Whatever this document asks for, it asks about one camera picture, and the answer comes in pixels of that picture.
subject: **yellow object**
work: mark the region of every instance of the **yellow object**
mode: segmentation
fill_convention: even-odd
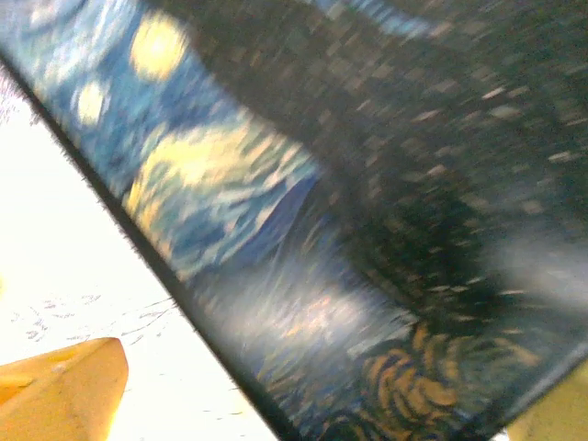
[[[511,441],[586,441],[588,363],[519,417],[508,436]]]
[[[137,75],[163,81],[184,58],[187,36],[171,17],[157,13],[139,25],[130,48],[130,63]]]
[[[100,338],[0,367],[0,441],[104,441],[129,374]]]

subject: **brushstroke pattern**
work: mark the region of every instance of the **brushstroke pattern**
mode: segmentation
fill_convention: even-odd
[[[506,423],[464,432],[585,337],[583,309],[557,298],[582,297],[575,275],[539,280],[545,298],[526,272],[585,243],[586,17],[573,2],[558,20],[481,0],[152,3],[175,18],[5,1],[0,42],[189,289],[185,313],[216,323],[310,439]],[[537,62],[529,41],[549,33]]]

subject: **yellow plastic corner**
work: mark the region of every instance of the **yellow plastic corner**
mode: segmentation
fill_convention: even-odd
[[[588,439],[588,363],[520,416],[508,428],[511,441]]]
[[[120,340],[0,366],[0,441],[104,441],[127,384]]]

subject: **white surface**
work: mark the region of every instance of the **white surface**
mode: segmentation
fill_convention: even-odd
[[[1,75],[0,365],[116,336],[130,376],[111,441],[275,439]]]

